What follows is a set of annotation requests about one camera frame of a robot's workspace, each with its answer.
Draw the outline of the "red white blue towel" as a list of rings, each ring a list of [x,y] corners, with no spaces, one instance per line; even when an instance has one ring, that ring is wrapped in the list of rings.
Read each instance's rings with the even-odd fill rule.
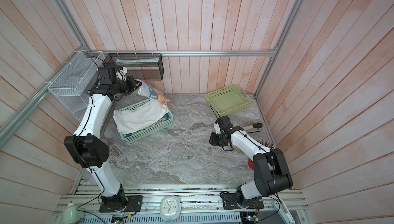
[[[137,81],[141,82],[142,85],[139,87],[137,93],[140,96],[159,101],[161,103],[170,103],[171,100],[167,98],[164,93],[157,90],[156,88],[150,86],[149,84],[145,83],[142,80],[136,79]]]

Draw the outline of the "plain white towel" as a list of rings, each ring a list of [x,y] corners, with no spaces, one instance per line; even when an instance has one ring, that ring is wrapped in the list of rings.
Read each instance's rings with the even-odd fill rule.
[[[113,118],[118,131],[129,134],[142,130],[163,118],[169,109],[167,105],[149,100],[134,110],[115,110]]]

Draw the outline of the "light green plastic basket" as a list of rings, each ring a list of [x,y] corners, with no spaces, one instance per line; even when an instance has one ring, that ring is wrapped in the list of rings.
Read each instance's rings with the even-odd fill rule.
[[[252,98],[239,85],[232,84],[205,95],[206,103],[219,118],[249,108]]]

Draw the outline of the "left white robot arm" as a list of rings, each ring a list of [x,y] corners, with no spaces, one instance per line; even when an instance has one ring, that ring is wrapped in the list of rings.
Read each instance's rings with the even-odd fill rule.
[[[96,82],[88,91],[89,103],[81,124],[64,145],[74,162],[85,168],[101,189],[102,207],[105,211],[120,212],[127,205],[121,183],[110,168],[109,146],[100,139],[102,126],[111,104],[136,91],[142,83],[127,76],[125,67],[102,67]]]

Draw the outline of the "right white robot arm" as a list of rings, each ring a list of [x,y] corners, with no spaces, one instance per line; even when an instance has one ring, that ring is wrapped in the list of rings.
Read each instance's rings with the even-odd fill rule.
[[[210,145],[222,149],[237,147],[253,162],[253,180],[239,186],[235,193],[238,204],[292,188],[292,177],[284,153],[279,148],[271,149],[257,142],[245,129],[233,126],[228,116],[218,118],[214,129]]]

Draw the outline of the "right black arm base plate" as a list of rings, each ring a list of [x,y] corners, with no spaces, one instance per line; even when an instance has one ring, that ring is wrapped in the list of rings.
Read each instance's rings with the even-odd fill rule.
[[[236,210],[236,209],[255,209],[260,210],[264,208],[264,203],[261,198],[246,199],[243,197],[241,192],[229,193],[222,191],[219,196],[223,201],[223,208],[225,210]]]

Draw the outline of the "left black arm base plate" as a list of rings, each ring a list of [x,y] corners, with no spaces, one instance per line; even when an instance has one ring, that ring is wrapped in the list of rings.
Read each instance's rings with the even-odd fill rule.
[[[110,212],[139,212],[141,210],[143,196],[128,195],[128,196],[101,196],[100,213]]]

